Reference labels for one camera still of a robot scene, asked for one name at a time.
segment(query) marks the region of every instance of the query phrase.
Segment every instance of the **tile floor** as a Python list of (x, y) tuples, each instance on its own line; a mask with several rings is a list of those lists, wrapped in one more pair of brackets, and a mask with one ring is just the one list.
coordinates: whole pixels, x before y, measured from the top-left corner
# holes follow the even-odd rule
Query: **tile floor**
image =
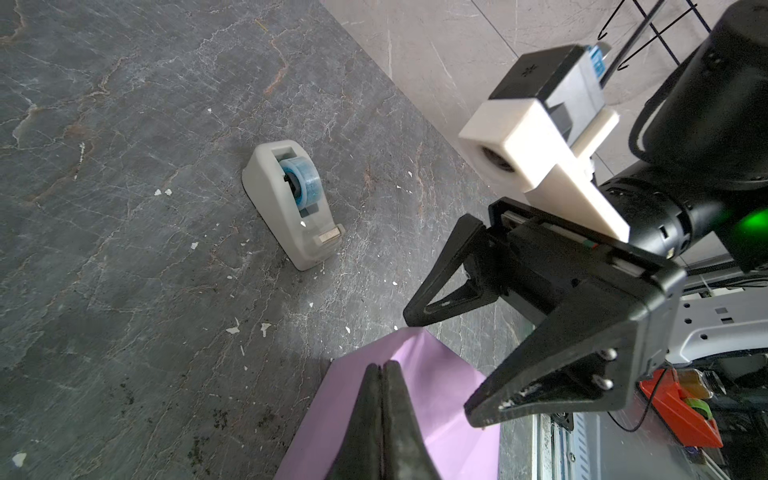
[[(321, 0), (457, 150), (458, 132), (519, 55), (567, 43), (594, 43), (619, 1)], [(639, 3), (647, 12), (655, 1)], [(697, 8), (711, 27), (730, 3), (699, 0)], [(661, 29), (686, 9), (687, 0), (667, 0), (654, 24)], [(624, 2), (603, 39), (614, 46), (613, 54), (641, 20), (633, 2)], [(637, 46), (652, 35), (646, 30)], [(680, 60), (706, 36), (692, 12), (664, 33)], [(621, 122), (595, 156), (599, 181), (634, 163), (627, 147), (629, 130), (643, 103), (674, 66), (656, 40), (607, 85), (606, 101), (619, 112)], [(722, 253), (722, 243), (711, 235), (686, 252), (683, 261)]]

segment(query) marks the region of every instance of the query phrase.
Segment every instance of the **marble countertop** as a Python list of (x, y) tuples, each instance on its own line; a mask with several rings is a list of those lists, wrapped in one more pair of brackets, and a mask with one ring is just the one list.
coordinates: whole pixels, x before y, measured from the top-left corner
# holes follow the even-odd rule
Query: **marble countertop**
[[(317, 2), (10, 8), (0, 476), (272, 478), (330, 360), (404, 326), (494, 197)], [(347, 229), (306, 272), (240, 182), (286, 138)], [(498, 304), (430, 330), (489, 373), (528, 328)], [(530, 451), (505, 424), (501, 477)]]

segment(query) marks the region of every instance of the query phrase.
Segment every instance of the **folded purple paper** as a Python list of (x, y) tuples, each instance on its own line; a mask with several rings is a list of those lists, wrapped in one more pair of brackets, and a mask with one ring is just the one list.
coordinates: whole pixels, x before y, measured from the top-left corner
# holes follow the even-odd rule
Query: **folded purple paper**
[(339, 452), (370, 363), (396, 360), (408, 386), (424, 444), (442, 480), (498, 477), (499, 426), (472, 428), (464, 402), (485, 379), (421, 328), (405, 328), (331, 364), (293, 437), (276, 480), (322, 480)]

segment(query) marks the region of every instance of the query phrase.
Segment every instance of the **table surface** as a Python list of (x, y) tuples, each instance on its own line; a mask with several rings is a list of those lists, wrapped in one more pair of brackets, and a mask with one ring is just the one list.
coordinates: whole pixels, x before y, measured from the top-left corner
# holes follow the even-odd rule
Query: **table surface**
[[(404, 326), (456, 220), (487, 221), (319, 3), (253, 3), (3, 7), (3, 478), (271, 478), (330, 360)], [(306, 272), (240, 182), (286, 138), (347, 230)], [(431, 331), (487, 374), (529, 328), (497, 304)], [(504, 425), (502, 478), (530, 434)]]

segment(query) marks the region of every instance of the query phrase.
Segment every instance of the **blue tape roll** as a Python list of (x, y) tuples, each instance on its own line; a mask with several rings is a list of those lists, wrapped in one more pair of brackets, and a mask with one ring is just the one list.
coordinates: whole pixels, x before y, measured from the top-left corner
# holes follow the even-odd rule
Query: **blue tape roll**
[(296, 207), (299, 210), (314, 205), (320, 200), (323, 186), (320, 184), (320, 175), (317, 173), (315, 164), (309, 158), (287, 158), (280, 161), (280, 166), (285, 173), (295, 175), (299, 181), (300, 194), (296, 198)]

